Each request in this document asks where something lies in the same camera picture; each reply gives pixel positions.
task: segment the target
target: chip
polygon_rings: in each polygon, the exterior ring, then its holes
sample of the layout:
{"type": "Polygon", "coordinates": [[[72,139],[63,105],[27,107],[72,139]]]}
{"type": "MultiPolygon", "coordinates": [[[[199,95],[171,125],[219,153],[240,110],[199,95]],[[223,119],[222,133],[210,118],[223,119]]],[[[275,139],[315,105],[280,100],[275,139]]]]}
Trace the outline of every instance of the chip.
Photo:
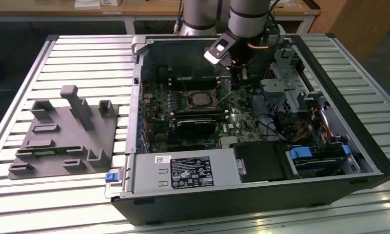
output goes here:
{"type": "Polygon", "coordinates": [[[191,94],[191,104],[192,106],[208,106],[210,97],[207,93],[192,93],[191,94]]]}

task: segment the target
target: metal bracket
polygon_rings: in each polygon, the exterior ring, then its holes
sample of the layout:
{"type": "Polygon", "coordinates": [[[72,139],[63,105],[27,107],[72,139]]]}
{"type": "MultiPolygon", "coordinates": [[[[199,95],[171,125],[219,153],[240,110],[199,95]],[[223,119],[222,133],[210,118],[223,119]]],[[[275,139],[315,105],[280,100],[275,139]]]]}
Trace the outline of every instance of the metal bracket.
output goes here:
{"type": "Polygon", "coordinates": [[[131,39],[131,53],[132,55],[138,55],[139,50],[146,46],[146,37],[144,36],[134,36],[131,39]]]}

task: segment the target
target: wooden desk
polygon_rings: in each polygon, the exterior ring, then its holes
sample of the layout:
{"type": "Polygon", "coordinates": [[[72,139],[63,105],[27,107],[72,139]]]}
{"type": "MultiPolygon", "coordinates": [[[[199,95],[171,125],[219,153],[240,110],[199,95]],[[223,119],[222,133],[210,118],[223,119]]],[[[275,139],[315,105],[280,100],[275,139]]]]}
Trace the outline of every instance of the wooden desk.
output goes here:
{"type": "MultiPolygon", "coordinates": [[[[134,34],[136,20],[175,20],[178,2],[122,0],[119,6],[96,10],[74,10],[74,0],[0,0],[0,21],[123,21],[127,34],[134,34]]],[[[319,10],[311,10],[303,0],[278,4],[276,20],[299,21],[298,33],[306,33],[319,10]]]]}
{"type": "Polygon", "coordinates": [[[315,0],[322,14],[310,33],[334,33],[358,62],[364,62],[390,30],[390,0],[315,0]]]}

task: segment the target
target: gray plastic holder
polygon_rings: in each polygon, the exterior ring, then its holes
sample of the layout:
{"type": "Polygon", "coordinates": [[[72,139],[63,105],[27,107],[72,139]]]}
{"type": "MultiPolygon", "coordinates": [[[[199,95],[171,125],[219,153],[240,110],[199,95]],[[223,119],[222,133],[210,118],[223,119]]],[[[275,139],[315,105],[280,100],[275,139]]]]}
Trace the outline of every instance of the gray plastic holder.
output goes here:
{"type": "Polygon", "coordinates": [[[59,95],[70,107],[53,107],[38,100],[23,142],[9,167],[9,179],[106,172],[111,167],[111,149],[118,105],[108,100],[87,105],[74,85],[62,86],[59,95]]]}

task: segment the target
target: floor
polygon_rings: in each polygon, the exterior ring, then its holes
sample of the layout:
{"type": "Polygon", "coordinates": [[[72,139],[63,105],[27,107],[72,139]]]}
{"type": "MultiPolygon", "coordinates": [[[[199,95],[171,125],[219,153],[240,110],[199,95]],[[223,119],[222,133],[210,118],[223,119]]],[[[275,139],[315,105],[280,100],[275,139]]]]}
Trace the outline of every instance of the floor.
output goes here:
{"type": "MultiPolygon", "coordinates": [[[[171,21],[136,22],[135,32],[171,33],[172,24],[171,21]]],[[[49,34],[124,34],[124,29],[120,22],[43,22],[38,24],[37,30],[31,30],[26,22],[0,23],[0,61],[6,70],[6,77],[0,81],[0,121],[49,34]]],[[[390,94],[388,35],[363,66],[390,94]]]]}

